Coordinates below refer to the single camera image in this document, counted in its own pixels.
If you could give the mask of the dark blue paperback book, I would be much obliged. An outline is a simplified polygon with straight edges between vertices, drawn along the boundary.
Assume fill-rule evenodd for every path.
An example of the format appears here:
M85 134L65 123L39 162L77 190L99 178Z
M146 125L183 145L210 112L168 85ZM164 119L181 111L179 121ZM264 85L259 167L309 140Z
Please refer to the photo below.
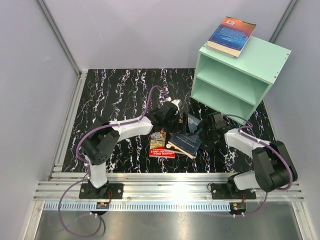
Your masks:
M175 133L168 141L172 146L179 149L180 151L185 151L194 156L194 158L190 157L191 159L196 158L198 149L200 148L202 143L197 134L197 126L199 123L200 120L198 118L188 114L188 127L190 133Z

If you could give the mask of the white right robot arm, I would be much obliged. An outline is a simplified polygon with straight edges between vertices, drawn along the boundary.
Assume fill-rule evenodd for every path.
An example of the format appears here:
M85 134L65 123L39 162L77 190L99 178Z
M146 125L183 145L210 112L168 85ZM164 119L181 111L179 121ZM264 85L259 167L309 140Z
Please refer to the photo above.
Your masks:
M279 140L262 140L244 131L252 126L250 122L241 127L227 124L224 114L215 112L203 119L193 131L207 149L216 143L224 143L252 159L252 171L236 173L222 185L219 191L225 197L237 199L253 189L261 189L265 193L287 191L298 179L285 144Z

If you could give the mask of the blue orange sunset book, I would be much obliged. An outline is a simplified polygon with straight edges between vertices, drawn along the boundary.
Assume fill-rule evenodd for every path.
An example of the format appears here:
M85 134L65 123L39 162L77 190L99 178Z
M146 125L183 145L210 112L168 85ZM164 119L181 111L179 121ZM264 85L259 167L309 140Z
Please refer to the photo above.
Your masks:
M226 16L207 43L212 48L239 57L256 26L254 23Z

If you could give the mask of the red treehouse book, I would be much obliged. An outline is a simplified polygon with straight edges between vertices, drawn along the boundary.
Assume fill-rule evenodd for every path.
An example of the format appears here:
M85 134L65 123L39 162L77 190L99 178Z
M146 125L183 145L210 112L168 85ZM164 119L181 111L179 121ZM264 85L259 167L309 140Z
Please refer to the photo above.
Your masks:
M165 149L167 134L161 130L150 136L149 157L174 159L176 153Z

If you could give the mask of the black paperback book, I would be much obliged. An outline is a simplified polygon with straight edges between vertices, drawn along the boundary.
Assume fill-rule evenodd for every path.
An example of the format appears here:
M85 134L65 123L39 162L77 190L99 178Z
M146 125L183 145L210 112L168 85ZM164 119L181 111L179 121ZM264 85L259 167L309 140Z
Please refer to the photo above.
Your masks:
M189 154L189 153L187 153L185 151L180 151L179 149L175 148L174 146L172 146L169 143L169 140L171 139L172 135L173 135L172 133L166 133L164 149L166 151L170 151L170 152L173 152L173 153L176 153L176 154L186 155L189 158L194 158L194 156L192 156L191 154Z

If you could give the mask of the purple treehouse book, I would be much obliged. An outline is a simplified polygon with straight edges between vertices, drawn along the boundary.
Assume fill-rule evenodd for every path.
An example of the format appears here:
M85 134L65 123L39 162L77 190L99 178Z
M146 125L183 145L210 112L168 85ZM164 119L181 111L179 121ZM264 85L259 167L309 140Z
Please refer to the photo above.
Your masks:
M215 52L217 52L217 53L226 55L226 56L228 56L228 57L231 57L231 58L234 58L234 57L235 57L235 56L233 56L232 54L229 54L229 53L224 52L224 51L221 51L221 50L219 50L219 49L215 49L215 48L213 48L213 47L210 47L207 42L206 42L205 47L208 48L208 49L210 49L210 50L212 50L212 51L215 51Z

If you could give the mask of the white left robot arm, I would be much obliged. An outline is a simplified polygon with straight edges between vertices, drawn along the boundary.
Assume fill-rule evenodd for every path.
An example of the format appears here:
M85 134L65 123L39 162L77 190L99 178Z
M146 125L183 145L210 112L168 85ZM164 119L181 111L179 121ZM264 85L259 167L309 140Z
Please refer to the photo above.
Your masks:
M166 101L144 115L122 121L111 121L108 124L98 122L79 142L79 150L84 154L84 162L88 164L88 180L81 184L80 199L110 198L116 189L110 183L106 173L106 162L110 159L115 146L129 138L149 135L164 131L178 133L180 124L180 107L182 101L174 99Z

